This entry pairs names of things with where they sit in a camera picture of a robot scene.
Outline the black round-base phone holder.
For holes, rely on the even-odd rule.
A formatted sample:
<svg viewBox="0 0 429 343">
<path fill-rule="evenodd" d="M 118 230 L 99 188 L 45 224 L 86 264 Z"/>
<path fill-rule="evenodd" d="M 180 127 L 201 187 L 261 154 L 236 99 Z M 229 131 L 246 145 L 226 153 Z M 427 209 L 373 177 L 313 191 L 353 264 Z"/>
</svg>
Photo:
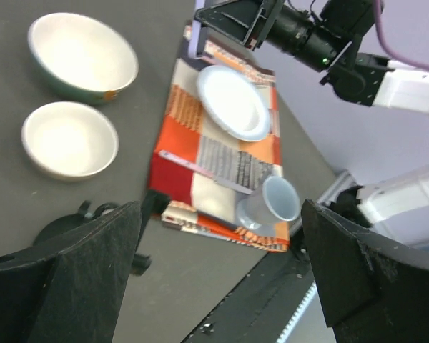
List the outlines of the black round-base phone holder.
<svg viewBox="0 0 429 343">
<path fill-rule="evenodd" d="M 141 243 L 142 236 L 147 227 L 148 221 L 152 217 L 161 216 L 164 210 L 168 207 L 170 201 L 170 197 L 166 194 L 163 194 L 153 189 L 147 191 L 144 200 L 141 204 L 142 218 L 136 248 L 138 248 L 139 244 Z M 104 214 L 112 212 L 119 207 L 119 204 L 114 202 L 107 202 L 97 207 L 93 212 L 89 211 L 90 206 L 91 202 L 86 200 L 80 205 L 76 213 L 60 217 L 47 224 L 36 236 L 32 245 L 35 246 L 37 244 L 45 242 L 46 240 L 59 236 L 60 234 L 76 229 L 83 224 L 91 222 Z M 143 273 L 148 270 L 151 263 L 152 259 L 149 255 L 143 255 L 136 252 L 132 262 L 132 269 L 130 274 L 135 276 L 142 276 Z"/>
</svg>

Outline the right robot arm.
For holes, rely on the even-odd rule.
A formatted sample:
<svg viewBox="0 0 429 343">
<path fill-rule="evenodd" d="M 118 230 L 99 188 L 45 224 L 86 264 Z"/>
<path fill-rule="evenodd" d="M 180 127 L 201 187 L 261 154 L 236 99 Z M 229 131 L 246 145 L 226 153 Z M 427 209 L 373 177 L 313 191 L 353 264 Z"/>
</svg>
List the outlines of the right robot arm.
<svg viewBox="0 0 429 343">
<path fill-rule="evenodd" d="M 385 47 L 364 54 L 364 35 L 383 40 L 380 1 L 328 1 L 316 14 L 289 1 L 197 1 L 188 52 L 202 56 L 209 30 L 249 50 L 269 42 L 317 72 L 335 95 L 361 106 L 405 109 L 429 115 L 429 65 Z M 351 187 L 330 208 L 370 228 L 397 214 L 429 206 L 429 165 L 385 182 Z"/>
</svg>

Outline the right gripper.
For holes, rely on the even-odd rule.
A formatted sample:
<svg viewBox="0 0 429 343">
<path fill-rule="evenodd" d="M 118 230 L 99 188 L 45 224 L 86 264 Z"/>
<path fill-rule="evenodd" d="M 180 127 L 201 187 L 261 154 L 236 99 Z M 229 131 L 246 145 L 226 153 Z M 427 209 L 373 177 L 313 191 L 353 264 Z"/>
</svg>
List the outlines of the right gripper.
<svg viewBox="0 0 429 343">
<path fill-rule="evenodd" d="M 343 50 L 343 38 L 283 1 L 196 1 L 194 20 L 240 45 L 258 23 L 257 48 L 267 42 L 310 68 L 328 68 Z"/>
</svg>

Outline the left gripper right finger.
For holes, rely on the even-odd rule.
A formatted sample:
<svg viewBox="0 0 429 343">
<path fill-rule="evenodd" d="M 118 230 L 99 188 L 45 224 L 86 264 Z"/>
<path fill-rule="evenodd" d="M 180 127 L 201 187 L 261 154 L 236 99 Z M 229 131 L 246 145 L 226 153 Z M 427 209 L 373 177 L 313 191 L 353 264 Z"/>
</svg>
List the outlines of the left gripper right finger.
<svg viewBox="0 0 429 343">
<path fill-rule="evenodd" d="M 301 218 L 325 322 L 337 342 L 429 342 L 429 252 L 310 200 Z"/>
</svg>

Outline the phone with lilac case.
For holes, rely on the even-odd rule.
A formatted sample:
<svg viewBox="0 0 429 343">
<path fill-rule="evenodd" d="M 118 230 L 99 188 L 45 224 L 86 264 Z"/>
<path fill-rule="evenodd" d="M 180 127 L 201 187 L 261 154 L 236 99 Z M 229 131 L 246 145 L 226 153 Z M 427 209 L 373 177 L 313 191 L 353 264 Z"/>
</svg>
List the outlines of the phone with lilac case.
<svg viewBox="0 0 429 343">
<path fill-rule="evenodd" d="M 208 38 L 208 28 L 194 19 L 191 26 L 191 37 L 188 43 L 188 57 L 201 59 Z"/>
</svg>

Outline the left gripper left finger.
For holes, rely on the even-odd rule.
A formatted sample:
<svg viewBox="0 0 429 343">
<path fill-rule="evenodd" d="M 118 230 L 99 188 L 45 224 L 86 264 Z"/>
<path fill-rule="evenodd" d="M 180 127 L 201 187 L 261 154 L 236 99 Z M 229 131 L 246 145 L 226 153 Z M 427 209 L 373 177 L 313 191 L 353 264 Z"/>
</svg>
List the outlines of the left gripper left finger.
<svg viewBox="0 0 429 343">
<path fill-rule="evenodd" d="M 141 218 L 129 202 L 0 257 L 0 342 L 111 342 Z"/>
</svg>

